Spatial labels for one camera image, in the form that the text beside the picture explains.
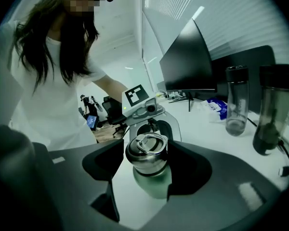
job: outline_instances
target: woman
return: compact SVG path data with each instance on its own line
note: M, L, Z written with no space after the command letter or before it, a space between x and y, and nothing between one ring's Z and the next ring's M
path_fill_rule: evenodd
M0 28L0 62L8 60L23 89L11 119L13 129L49 151L96 143L78 112L76 87L82 78L119 102L126 90L89 56L98 37L93 5L94 0L41 0L27 21Z

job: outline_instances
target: kettle lid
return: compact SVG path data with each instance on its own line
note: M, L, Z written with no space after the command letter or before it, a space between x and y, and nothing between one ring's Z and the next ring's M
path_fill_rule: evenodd
M166 140L156 133L139 134L130 144L130 150L137 155L158 155L166 147Z

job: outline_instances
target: water bottle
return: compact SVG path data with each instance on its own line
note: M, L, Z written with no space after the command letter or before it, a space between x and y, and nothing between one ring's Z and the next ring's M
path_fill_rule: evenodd
M228 103L226 130L239 136L245 130L249 111L249 70L246 66L226 68Z
M261 66L260 84L262 101L253 147L265 155L277 146L289 119L289 65Z

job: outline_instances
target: white sticker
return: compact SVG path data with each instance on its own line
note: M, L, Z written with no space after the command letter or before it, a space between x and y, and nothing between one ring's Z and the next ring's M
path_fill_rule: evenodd
M218 112L221 110L221 107L215 102L209 103L209 106L210 106L211 110L213 110L215 112Z
M136 93L134 93L133 96L131 97L131 101L132 101L133 103L139 101L139 98L138 98L138 96L137 96Z
M64 162L64 161L65 161L65 159L64 159L64 157L62 157L62 156L53 159L53 163L54 163L54 164L58 164L58 163L61 163L61 162Z

